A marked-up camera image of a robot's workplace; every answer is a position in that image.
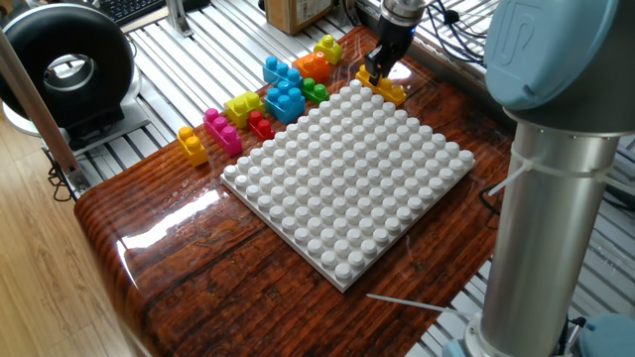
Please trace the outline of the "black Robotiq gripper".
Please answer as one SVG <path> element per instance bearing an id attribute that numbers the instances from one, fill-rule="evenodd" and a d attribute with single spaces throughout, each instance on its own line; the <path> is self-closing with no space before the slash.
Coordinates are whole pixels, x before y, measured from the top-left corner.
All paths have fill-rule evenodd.
<path id="1" fill-rule="evenodd" d="M 402 64 L 401 58 L 411 45 L 414 32 L 414 26 L 401 26 L 386 18 L 380 19 L 378 46 L 368 52 L 364 59 L 369 73 L 368 81 L 372 85 L 377 85 L 383 76 L 389 79 L 406 78 L 406 66 Z"/>

